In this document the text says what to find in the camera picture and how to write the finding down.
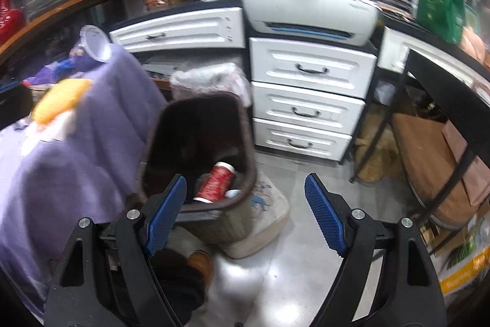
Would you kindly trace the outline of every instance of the brown trash bin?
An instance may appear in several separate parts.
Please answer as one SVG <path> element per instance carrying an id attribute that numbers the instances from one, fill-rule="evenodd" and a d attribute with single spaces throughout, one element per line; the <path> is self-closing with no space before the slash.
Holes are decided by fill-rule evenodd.
<path id="1" fill-rule="evenodd" d="M 243 175 L 240 194 L 213 204 L 191 204 L 196 180 L 219 161 Z M 251 127 L 236 95 L 200 95 L 171 101 L 163 109 L 141 163 L 136 184 L 140 200 L 165 190 L 176 173 L 187 181 L 187 199 L 176 224 L 209 244 L 248 236 L 257 170 Z"/>

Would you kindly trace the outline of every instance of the blue rubber pad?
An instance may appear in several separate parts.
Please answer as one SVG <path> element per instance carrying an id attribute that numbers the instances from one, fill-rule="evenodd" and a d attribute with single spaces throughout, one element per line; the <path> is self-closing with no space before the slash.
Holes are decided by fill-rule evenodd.
<path id="1" fill-rule="evenodd" d="M 344 226 L 311 175 L 305 180 L 305 196 L 328 246 L 343 258 L 347 254 Z"/>
<path id="2" fill-rule="evenodd" d="M 180 176 L 148 224 L 148 241 L 145 245 L 145 251 L 149 256 L 155 255 L 156 251 L 165 245 L 170 229 L 177 219 L 186 196 L 187 183 L 185 178 Z"/>

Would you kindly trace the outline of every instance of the purple tablecloth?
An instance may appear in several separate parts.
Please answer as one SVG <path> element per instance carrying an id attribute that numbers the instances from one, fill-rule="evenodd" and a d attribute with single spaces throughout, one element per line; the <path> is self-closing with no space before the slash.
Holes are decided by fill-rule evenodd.
<path id="1" fill-rule="evenodd" d="M 53 265 L 77 221 L 114 219 L 134 184 L 147 135 L 166 101 L 119 45 L 85 74 L 94 80 L 64 142 L 20 156 L 24 131 L 0 132 L 0 267 L 23 302 L 42 316 Z"/>

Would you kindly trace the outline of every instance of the silver bolt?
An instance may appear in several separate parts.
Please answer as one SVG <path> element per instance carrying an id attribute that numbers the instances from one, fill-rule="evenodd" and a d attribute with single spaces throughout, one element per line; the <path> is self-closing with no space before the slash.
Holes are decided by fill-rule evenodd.
<path id="1" fill-rule="evenodd" d="M 126 216 L 128 219 L 136 219 L 140 216 L 140 211 L 138 211 L 137 209 L 132 209 L 130 211 L 127 211 Z"/>
<path id="2" fill-rule="evenodd" d="M 413 222 L 409 218 L 401 219 L 401 224 L 404 225 L 405 227 L 412 227 L 413 226 Z"/>
<path id="3" fill-rule="evenodd" d="M 82 218 L 78 221 L 78 226 L 80 227 L 87 227 L 90 224 L 90 219 L 88 218 Z"/>
<path id="4" fill-rule="evenodd" d="M 364 211 L 362 209 L 353 209 L 352 210 L 352 216 L 355 219 L 363 219 L 366 216 L 366 214 L 364 213 Z"/>

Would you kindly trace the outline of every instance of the brown shoe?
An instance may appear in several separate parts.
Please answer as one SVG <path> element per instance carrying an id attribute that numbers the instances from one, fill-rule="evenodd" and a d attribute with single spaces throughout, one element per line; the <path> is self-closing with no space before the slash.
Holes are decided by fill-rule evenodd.
<path id="1" fill-rule="evenodd" d="M 206 291 L 211 284 L 211 280 L 213 279 L 213 259 L 209 256 L 208 253 L 204 251 L 198 250 L 194 252 L 187 260 L 187 264 L 199 270 L 204 276 L 204 285 L 206 287 Z"/>

